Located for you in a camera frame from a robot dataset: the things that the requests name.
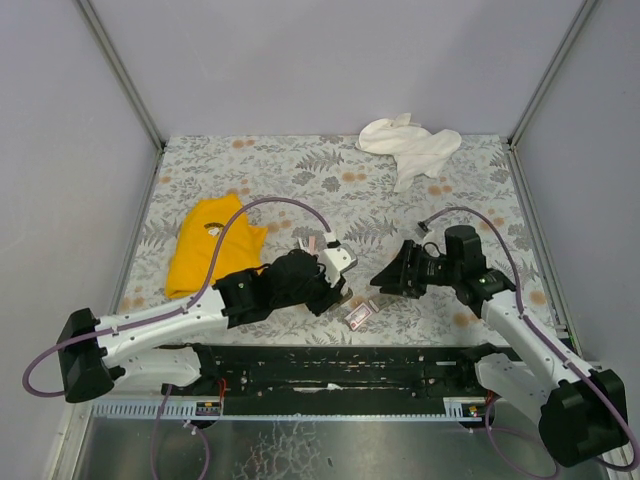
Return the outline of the white red staple box sleeve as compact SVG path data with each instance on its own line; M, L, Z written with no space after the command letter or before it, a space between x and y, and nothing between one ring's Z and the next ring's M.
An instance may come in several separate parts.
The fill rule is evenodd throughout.
M358 330L363 323L372 315L375 310L370 305L362 303L357 306L346 318L346 322L352 331Z

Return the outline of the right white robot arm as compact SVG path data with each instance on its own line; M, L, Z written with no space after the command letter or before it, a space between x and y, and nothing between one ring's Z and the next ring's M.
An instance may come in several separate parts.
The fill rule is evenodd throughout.
M629 444L625 387L611 370L597 371L526 313L519 288L488 267L482 242L468 225L444 233L431 255L407 240L372 280L384 294L418 299L428 287L450 287L474 315L496 330L522 361L515 366L489 344L467 353L478 384L504 398L538 429L561 466L572 467Z

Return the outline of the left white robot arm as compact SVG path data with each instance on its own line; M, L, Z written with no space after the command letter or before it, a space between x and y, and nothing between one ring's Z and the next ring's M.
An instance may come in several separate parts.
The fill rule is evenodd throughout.
M128 315L72 313L58 338L63 396L71 404L123 386L186 387L201 376L194 351L171 356L163 346L202 333L220 334L303 305L319 316L344 297L344 275L357 264L345 245L318 255L295 249L270 264L225 276L192 295Z

